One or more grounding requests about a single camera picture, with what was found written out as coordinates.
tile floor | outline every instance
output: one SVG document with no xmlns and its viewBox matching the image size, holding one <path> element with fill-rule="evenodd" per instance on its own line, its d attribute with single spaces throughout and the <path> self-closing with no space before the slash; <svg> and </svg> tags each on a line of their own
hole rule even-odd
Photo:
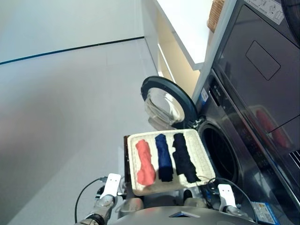
<svg viewBox="0 0 300 225">
<path fill-rule="evenodd" d="M 123 136 L 153 130 L 140 95 L 150 75 L 143 39 L 0 65 L 0 224 L 72 225 L 87 183 L 124 174 Z"/>
</svg>

door glass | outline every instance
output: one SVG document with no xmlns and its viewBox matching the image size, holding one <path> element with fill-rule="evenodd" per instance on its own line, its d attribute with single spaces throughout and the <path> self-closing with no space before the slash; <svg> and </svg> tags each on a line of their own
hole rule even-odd
<svg viewBox="0 0 300 225">
<path fill-rule="evenodd" d="M 173 129 L 172 124 L 184 120 L 184 112 L 179 102 L 159 88 L 149 89 L 145 110 L 150 116 L 149 122 L 158 130 Z"/>
</svg>

white tray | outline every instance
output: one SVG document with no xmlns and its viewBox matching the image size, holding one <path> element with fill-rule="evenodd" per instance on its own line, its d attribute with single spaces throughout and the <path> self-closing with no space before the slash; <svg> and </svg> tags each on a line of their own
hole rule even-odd
<svg viewBox="0 0 300 225">
<path fill-rule="evenodd" d="M 201 181 L 197 181 L 195 183 L 188 183 L 184 174 L 181 174 L 179 176 L 177 175 L 176 164 L 172 155 L 173 152 L 175 152 L 176 150 L 174 147 L 172 147 L 174 142 L 173 135 L 177 133 L 183 133 L 186 139 L 187 151 L 190 155 L 191 162 L 196 167 L 196 175 Z M 159 134 L 165 135 L 168 144 L 168 149 L 173 166 L 173 181 L 171 182 L 162 182 L 158 178 L 158 150 L 155 144 L 155 137 Z M 141 161 L 135 145 L 141 139 L 144 139 L 149 144 L 151 153 L 151 163 L 154 169 L 156 170 L 156 178 L 154 184 L 150 186 L 144 186 L 137 182 L 137 172 L 141 168 Z M 127 144 L 131 184 L 132 190 L 135 195 L 141 196 L 165 191 L 179 190 L 183 188 L 191 188 L 203 185 L 205 181 L 215 177 L 215 172 L 205 152 L 199 134 L 194 129 L 155 131 L 149 133 L 135 134 L 129 136 Z"/>
</svg>

black towel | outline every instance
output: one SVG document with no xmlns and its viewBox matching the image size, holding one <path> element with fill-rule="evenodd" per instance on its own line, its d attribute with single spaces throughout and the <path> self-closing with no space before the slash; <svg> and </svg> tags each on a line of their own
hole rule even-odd
<svg viewBox="0 0 300 225">
<path fill-rule="evenodd" d="M 196 168 L 191 162 L 186 140 L 182 133 L 174 134 L 173 147 L 176 151 L 173 153 L 173 158 L 176 164 L 177 175 L 184 174 L 189 183 L 201 181 L 196 175 Z"/>
<path fill-rule="evenodd" d="M 158 151 L 158 178 L 162 182 L 170 182 L 173 180 L 173 167 L 165 135 L 156 136 L 155 143 Z"/>
</svg>

appliance label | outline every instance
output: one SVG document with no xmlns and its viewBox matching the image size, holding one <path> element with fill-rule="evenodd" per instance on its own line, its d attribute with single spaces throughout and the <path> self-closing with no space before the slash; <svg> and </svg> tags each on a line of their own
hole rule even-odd
<svg viewBox="0 0 300 225">
<path fill-rule="evenodd" d="M 279 225 L 273 210 L 267 202 L 252 202 L 252 205 L 259 221 Z"/>
<path fill-rule="evenodd" d="M 207 92 L 206 92 L 206 90 L 204 88 L 201 91 L 201 97 L 202 97 L 202 99 L 203 99 L 204 102 L 206 102 L 207 99 L 208 99 L 208 94 L 207 94 Z"/>
<path fill-rule="evenodd" d="M 269 19 L 277 23 L 282 22 L 284 14 L 282 12 L 281 5 L 274 0 L 244 0 L 246 3 L 253 6 Z"/>
</svg>

